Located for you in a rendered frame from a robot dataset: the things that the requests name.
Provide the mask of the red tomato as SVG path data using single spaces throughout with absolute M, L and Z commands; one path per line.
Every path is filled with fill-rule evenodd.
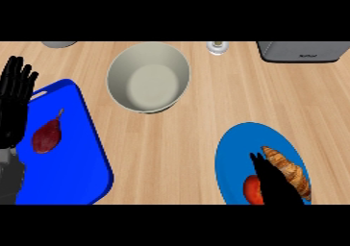
M 243 195 L 251 205 L 263 205 L 261 181 L 257 175 L 245 180 Z

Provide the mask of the blue tray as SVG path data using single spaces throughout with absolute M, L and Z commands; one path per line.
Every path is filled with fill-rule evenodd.
M 115 175 L 76 83 L 63 79 L 33 92 L 27 126 L 18 144 L 24 180 L 20 205 L 91 205 L 109 193 Z M 47 154 L 33 151 L 32 137 L 54 119 L 61 140 Z

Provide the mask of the dark red pear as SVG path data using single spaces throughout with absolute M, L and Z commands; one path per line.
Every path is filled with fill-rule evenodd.
M 47 154 L 61 141 L 60 110 L 57 117 L 38 129 L 32 137 L 32 147 L 38 154 Z

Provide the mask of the grey round container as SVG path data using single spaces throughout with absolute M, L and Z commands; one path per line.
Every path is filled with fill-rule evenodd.
M 42 41 L 44 45 L 50 48 L 66 48 L 72 46 L 78 41 Z

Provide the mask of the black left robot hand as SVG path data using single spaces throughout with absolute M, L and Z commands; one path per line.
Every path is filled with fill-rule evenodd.
M 23 140 L 38 77 L 23 57 L 11 56 L 0 74 L 0 149 L 14 148 Z

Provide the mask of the brown croissant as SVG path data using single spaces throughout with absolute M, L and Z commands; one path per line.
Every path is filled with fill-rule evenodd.
M 270 148 L 269 146 L 263 147 L 263 153 L 272 165 L 283 173 L 289 184 L 295 187 L 298 195 L 307 201 L 312 200 L 312 187 L 306 177 L 306 173 L 301 167 L 285 157 L 285 155 Z

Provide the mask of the clear glass bottle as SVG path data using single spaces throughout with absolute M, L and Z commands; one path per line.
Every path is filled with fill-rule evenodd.
M 212 55 L 221 56 L 229 49 L 227 41 L 208 41 L 206 48 Z

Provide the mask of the grey toaster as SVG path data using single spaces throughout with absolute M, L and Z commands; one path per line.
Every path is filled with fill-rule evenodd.
M 266 62 L 335 62 L 350 41 L 258 41 Z

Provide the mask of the blue plate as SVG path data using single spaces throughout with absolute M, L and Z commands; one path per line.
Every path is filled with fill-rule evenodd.
M 301 167 L 306 179 L 309 171 L 298 150 L 283 135 L 257 122 L 243 122 L 226 132 L 215 154 L 218 187 L 229 205 L 249 205 L 243 195 L 246 178 L 257 174 L 251 154 L 263 154 L 263 147 L 279 151 L 285 158 Z

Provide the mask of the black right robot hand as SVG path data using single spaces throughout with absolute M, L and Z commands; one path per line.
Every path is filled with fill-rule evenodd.
M 264 204 L 267 206 L 303 206 L 304 202 L 298 191 L 277 167 L 263 157 L 261 153 L 251 154 L 251 160 L 261 181 Z

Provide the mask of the pale grey bowl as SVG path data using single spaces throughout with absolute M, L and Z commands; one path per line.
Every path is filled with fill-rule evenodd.
M 107 88 L 116 103 L 129 111 L 166 111 L 184 95 L 192 67 L 181 51 L 164 42 L 143 42 L 115 58 Z

